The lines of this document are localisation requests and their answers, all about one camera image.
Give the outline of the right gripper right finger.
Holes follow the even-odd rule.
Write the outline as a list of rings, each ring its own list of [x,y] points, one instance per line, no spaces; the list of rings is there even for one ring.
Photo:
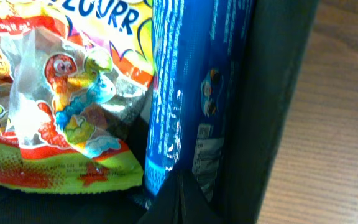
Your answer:
[[[223,224],[223,219],[211,208],[191,171],[181,170],[178,177],[181,222],[183,224]]]

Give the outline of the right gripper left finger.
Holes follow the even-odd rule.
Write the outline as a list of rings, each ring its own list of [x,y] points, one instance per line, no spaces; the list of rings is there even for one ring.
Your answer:
[[[155,196],[151,207],[137,224],[179,224],[180,183],[179,173],[172,171]]]

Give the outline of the blue Oreo cookie pack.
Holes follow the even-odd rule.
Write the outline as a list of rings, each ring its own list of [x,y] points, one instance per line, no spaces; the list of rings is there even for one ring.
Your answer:
[[[213,197],[253,0],[154,1],[155,79],[144,184],[156,196],[172,170]]]

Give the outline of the Haribo gummy candy bag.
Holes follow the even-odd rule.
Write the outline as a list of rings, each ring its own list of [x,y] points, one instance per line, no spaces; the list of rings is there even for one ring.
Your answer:
[[[142,183],[126,143],[153,79],[152,2],[0,0],[0,186]]]

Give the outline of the dark green lidded box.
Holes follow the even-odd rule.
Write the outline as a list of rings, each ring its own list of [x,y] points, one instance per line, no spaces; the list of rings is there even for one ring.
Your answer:
[[[317,8],[316,1],[253,2],[213,197],[206,198],[224,223],[257,219]],[[142,183],[95,194],[34,193],[0,186],[0,223],[139,221],[155,198],[144,184],[156,74],[153,45],[152,60],[153,79],[126,139],[144,171]]]

